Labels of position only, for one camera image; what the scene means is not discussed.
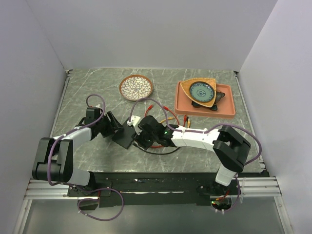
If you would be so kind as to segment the black network switch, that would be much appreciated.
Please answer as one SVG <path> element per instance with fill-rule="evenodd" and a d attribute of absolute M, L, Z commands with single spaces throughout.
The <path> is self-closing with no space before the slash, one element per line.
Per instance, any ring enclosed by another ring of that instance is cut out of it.
<path fill-rule="evenodd" d="M 116 131 L 116 133 L 112 137 L 112 141 L 123 147 L 124 149 L 129 149 L 132 145 L 134 139 L 133 135 L 136 134 L 136 131 L 133 126 L 128 125 L 128 119 L 122 125 L 122 129 Z"/>

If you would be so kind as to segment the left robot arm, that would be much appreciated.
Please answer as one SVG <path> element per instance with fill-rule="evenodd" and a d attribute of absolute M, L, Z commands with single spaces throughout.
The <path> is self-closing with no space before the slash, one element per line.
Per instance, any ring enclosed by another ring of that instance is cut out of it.
<path fill-rule="evenodd" d="M 108 137 L 122 129 L 110 111 L 105 114 L 101 108 L 88 107 L 86 116 L 68 133 L 40 139 L 32 169 L 33 179 L 48 181 L 52 186 L 59 183 L 78 185 L 84 195 L 93 195 L 97 184 L 91 180 L 91 172 L 74 166 L 74 153 L 98 134 Z"/>

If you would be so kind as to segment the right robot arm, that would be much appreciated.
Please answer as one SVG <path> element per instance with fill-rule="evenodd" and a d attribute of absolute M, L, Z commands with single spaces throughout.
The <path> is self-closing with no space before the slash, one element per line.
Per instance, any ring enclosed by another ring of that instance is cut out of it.
<path fill-rule="evenodd" d="M 144 150 L 156 142 L 164 147 L 193 147 L 214 152 L 221 165 L 213 189 L 221 195 L 230 189 L 234 176 L 243 171 L 251 148 L 251 144 L 229 124 L 202 130 L 180 125 L 165 126 L 153 116 L 132 116 L 127 125 L 134 128 L 133 139 Z"/>

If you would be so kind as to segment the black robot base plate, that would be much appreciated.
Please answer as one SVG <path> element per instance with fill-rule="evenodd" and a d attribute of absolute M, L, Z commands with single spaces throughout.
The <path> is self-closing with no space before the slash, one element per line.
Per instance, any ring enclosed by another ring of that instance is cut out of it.
<path fill-rule="evenodd" d="M 196 204 L 210 206 L 213 197 L 240 196 L 236 179 L 216 183 L 215 173 L 92 173 L 86 186 L 68 189 L 69 197 L 93 198 L 99 207 Z"/>

